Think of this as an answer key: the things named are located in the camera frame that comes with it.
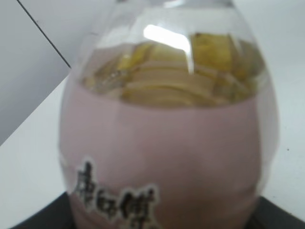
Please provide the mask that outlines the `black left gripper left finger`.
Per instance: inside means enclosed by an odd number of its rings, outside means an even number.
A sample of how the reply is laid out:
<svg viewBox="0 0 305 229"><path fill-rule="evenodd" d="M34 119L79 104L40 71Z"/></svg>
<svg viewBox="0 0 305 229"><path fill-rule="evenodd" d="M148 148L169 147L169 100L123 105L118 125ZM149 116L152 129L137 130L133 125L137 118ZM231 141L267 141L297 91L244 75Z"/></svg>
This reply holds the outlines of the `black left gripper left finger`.
<svg viewBox="0 0 305 229"><path fill-rule="evenodd" d="M14 229L75 229L75 223L67 193L61 194L48 206Z"/></svg>

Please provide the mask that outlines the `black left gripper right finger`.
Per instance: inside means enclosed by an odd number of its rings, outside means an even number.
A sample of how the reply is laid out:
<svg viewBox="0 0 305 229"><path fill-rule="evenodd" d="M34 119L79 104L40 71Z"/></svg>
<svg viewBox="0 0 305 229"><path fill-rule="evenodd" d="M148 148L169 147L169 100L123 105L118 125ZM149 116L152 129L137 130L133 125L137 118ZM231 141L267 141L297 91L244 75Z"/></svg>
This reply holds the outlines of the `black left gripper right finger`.
<svg viewBox="0 0 305 229"><path fill-rule="evenodd" d="M251 229L304 229L305 223L264 197L250 218Z"/></svg>

